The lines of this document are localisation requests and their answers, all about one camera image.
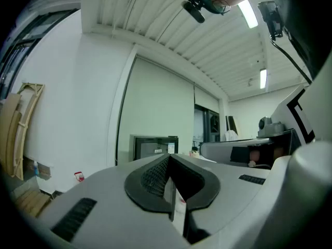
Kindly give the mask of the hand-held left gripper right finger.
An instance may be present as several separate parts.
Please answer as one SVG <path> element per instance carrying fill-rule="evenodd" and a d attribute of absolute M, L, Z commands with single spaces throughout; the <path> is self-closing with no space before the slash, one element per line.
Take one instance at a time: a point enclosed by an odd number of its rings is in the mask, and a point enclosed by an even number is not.
<path fill-rule="evenodd" d="M 195 186 L 203 178 L 190 205 L 188 238 L 171 237 L 171 248 L 253 248 L 261 229 L 263 210 L 254 204 L 270 171 L 213 163 L 186 155 L 171 154 L 170 170 L 180 183 Z"/>

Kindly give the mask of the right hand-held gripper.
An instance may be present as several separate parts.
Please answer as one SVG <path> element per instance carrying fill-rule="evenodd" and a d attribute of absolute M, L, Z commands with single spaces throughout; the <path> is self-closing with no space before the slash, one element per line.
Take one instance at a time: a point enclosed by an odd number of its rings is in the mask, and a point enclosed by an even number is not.
<path fill-rule="evenodd" d="M 301 90 L 304 90 L 302 85 L 230 102 L 230 121 L 234 122 L 234 132 L 239 140 L 203 143 L 200 155 L 217 163 L 247 167 L 250 152 L 258 150 L 261 152 L 258 164 L 272 166 L 277 157 L 289 155 L 300 142 L 293 131 L 282 134 L 273 131 L 267 138 L 257 139 L 259 121 L 271 117 L 285 98 L 295 96 Z"/>

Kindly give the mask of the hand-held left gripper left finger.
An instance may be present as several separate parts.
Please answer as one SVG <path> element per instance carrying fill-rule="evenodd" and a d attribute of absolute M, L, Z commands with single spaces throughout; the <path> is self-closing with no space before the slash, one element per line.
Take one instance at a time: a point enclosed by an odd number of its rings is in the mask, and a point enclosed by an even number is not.
<path fill-rule="evenodd" d="M 142 210 L 125 192 L 127 176 L 155 159 L 147 157 L 90 175 L 52 201 L 38 221 L 51 229 L 81 198 L 90 198 L 96 204 L 71 241 L 75 248 L 188 248 L 168 214 Z"/>

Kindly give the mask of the person's right hand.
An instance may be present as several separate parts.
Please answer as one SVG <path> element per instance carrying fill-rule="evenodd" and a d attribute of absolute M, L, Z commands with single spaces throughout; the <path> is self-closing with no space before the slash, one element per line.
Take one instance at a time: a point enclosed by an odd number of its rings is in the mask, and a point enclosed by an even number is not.
<path fill-rule="evenodd" d="M 271 169 L 277 158 L 285 155 L 283 147 L 257 147 L 250 151 L 248 167 Z"/>

